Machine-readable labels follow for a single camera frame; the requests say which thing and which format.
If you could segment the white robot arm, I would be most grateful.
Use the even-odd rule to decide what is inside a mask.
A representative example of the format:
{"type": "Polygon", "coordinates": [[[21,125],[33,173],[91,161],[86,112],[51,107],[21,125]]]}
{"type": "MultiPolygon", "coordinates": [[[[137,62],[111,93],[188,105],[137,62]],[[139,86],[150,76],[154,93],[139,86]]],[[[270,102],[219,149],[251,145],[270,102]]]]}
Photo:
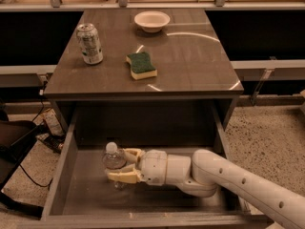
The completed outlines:
{"type": "Polygon", "coordinates": [[[257,176],[216,153],[198,149],[191,156],[164,151],[126,149],[117,169],[106,169],[108,179],[122,183],[173,185],[201,198],[215,194],[218,185],[243,198],[285,229],[305,229],[305,197],[257,176]]]}

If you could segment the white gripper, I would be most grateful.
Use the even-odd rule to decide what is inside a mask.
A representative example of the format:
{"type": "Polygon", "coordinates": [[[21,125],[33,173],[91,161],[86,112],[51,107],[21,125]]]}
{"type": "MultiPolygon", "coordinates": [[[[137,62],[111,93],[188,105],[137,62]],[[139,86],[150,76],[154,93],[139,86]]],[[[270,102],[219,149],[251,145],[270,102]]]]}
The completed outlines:
{"type": "Polygon", "coordinates": [[[150,150],[145,153],[142,149],[126,148],[124,155],[129,163],[137,164],[140,161],[140,171],[134,164],[115,170],[107,169],[106,175],[109,180],[127,184],[135,184],[142,180],[155,186],[165,183],[168,157],[164,151],[150,150]]]}

